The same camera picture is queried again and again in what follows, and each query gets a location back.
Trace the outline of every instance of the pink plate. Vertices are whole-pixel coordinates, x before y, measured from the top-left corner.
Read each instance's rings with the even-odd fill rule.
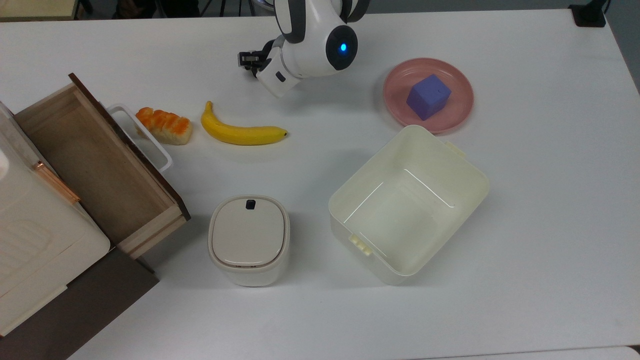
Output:
[[[421,120],[406,104],[411,88],[424,78],[436,76],[451,89],[444,109],[427,120]],[[453,130],[462,124],[474,105],[474,91],[467,77],[452,65],[430,58],[407,60],[394,67],[383,87],[387,109],[402,125],[420,125],[433,134]]]

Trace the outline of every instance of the purple cube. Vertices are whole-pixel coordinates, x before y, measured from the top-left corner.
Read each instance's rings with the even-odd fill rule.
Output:
[[[444,108],[449,95],[451,90],[433,74],[411,88],[406,104],[420,119],[427,120]]]

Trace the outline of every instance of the chair leg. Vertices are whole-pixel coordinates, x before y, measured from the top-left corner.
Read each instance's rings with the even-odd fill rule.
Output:
[[[255,8],[253,7],[253,0],[249,0],[249,11],[251,12],[251,16],[255,16]]]
[[[90,14],[90,15],[93,14],[93,5],[91,5],[91,1],[79,0],[79,2],[82,4],[82,7],[84,8],[87,14]]]
[[[160,2],[160,0],[156,0],[156,8],[158,10],[158,15],[160,15],[161,18],[167,17],[164,13],[164,8],[162,7],[162,2]]]

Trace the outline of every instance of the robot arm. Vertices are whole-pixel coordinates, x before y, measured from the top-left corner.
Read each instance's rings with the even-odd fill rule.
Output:
[[[280,35],[265,48],[240,53],[239,64],[281,97],[304,78],[349,67],[358,38],[347,22],[360,20],[369,0],[275,0]]]

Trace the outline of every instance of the bread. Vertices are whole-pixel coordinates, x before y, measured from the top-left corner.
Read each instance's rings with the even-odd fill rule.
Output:
[[[140,122],[161,143],[170,145],[184,145],[189,142],[193,126],[186,117],[162,110],[142,108],[136,114]]]

